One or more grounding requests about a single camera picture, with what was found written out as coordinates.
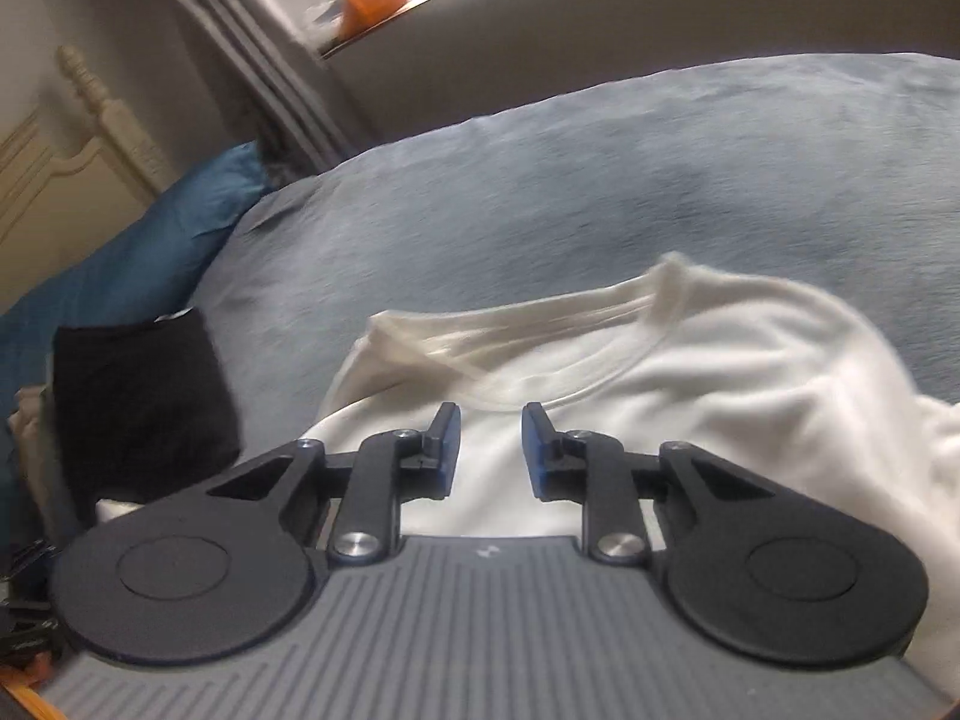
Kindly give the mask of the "grey curtain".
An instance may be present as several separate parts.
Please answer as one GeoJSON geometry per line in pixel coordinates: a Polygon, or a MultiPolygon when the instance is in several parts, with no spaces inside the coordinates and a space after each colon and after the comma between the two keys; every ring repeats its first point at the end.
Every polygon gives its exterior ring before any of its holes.
{"type": "Polygon", "coordinates": [[[172,0],[172,15],[229,132],[259,145],[275,181],[322,174],[379,142],[274,0],[172,0]]]}

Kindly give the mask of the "blue pillow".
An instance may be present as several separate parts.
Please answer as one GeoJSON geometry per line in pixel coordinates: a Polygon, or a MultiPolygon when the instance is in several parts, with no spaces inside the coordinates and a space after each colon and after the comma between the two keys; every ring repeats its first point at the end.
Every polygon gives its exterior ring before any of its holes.
{"type": "Polygon", "coordinates": [[[254,142],[194,167],[132,226],[31,289],[2,316],[2,411],[46,380],[53,333],[181,310],[242,216],[272,190],[254,142]]]}

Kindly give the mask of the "orange bag on sill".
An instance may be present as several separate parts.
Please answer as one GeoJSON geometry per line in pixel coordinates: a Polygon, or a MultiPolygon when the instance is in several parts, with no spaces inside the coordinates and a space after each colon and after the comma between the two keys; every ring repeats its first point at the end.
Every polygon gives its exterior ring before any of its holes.
{"type": "Polygon", "coordinates": [[[409,3],[409,0],[343,0],[343,15],[337,39],[341,43],[370,31],[382,21],[389,20],[409,3]]]}

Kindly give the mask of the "black folded garment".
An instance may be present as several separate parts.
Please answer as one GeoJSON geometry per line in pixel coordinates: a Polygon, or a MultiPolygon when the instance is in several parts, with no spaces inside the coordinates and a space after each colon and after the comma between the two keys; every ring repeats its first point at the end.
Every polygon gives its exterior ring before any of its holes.
{"type": "Polygon", "coordinates": [[[52,396],[65,481],[82,511],[105,497],[160,499],[241,453],[235,400],[195,309],[59,328],[52,396]]]}

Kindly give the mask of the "cream carved headboard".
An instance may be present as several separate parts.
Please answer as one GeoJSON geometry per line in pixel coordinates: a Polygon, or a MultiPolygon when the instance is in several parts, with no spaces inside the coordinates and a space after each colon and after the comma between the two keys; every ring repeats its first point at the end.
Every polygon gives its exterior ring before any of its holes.
{"type": "Polygon", "coordinates": [[[60,75],[91,119],[65,156],[31,112],[2,142],[2,305],[115,238],[179,180],[130,107],[73,46],[55,52],[60,75]]]}

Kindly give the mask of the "cream bear hoodie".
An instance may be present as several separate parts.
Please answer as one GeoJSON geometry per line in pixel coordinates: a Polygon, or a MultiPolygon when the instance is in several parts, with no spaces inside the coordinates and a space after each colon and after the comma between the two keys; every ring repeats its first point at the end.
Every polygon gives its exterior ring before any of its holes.
{"type": "Polygon", "coordinates": [[[521,411],[651,452],[686,440],[884,528],[921,557],[928,611],[908,650],[958,688],[958,408],[921,394],[866,317],[807,284],[667,255],[623,283],[459,314],[387,310],[340,367],[313,438],[347,452],[462,411],[451,495],[402,511],[412,535],[576,532],[534,497],[521,411]]]}

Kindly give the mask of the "grey fleece bed blanket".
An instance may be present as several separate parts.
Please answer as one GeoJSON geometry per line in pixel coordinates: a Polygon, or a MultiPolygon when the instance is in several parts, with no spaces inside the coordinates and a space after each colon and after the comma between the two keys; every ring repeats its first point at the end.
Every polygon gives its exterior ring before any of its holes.
{"type": "Polygon", "coordinates": [[[253,457],[313,426],[381,310],[599,288],[667,252],[827,289],[957,397],[957,62],[736,60],[380,146],[252,206],[194,302],[253,457]]]}

